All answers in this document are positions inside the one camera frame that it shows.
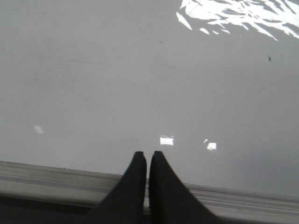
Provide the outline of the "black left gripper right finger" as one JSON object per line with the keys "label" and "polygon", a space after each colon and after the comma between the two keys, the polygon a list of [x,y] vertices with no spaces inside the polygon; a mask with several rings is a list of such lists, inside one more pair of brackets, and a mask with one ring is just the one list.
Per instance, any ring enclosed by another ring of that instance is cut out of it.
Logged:
{"label": "black left gripper right finger", "polygon": [[149,208],[153,224],[223,223],[191,194],[161,151],[155,151],[151,159]]}

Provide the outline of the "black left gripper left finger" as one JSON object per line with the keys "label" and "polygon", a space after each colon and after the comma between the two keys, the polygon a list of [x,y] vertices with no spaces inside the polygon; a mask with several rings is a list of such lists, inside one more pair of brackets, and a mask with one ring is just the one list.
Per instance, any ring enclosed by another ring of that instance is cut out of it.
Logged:
{"label": "black left gripper left finger", "polygon": [[143,152],[134,153],[126,172],[113,190],[79,224],[141,224],[147,163]]}

